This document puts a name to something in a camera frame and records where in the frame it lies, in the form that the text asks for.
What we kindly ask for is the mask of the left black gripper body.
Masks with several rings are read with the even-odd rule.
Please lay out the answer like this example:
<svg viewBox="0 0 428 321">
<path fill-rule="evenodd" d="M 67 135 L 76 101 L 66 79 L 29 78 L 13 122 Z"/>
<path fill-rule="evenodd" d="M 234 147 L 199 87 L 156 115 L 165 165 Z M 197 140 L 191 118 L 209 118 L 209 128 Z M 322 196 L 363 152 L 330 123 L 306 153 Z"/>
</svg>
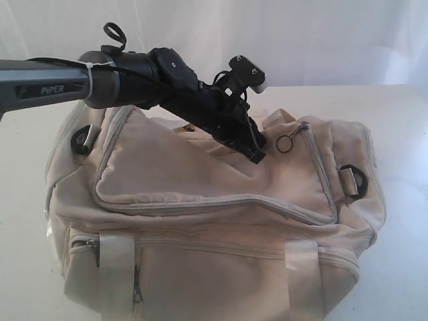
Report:
<svg viewBox="0 0 428 321">
<path fill-rule="evenodd" d="M 217 90 L 174 90 L 160 107 L 209 133 L 221 144 L 251 146 L 249 126 L 241 116 L 225 110 L 225 99 Z"/>
</svg>

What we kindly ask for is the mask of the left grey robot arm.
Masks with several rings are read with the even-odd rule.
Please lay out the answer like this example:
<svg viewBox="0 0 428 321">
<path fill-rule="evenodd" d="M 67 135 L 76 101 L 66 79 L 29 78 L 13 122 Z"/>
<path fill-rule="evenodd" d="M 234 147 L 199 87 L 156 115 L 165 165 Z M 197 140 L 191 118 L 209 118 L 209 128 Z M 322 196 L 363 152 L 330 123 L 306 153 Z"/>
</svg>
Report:
<svg viewBox="0 0 428 321">
<path fill-rule="evenodd" d="M 104 46 L 77 61 L 2 60 L 1 112 L 74 100 L 94 109 L 160 106 L 259 163 L 266 139 L 249 117 L 247 91 L 261 93 L 264 84 L 264 72 L 244 56 L 206 84 L 171 48 L 135 53 Z"/>
</svg>

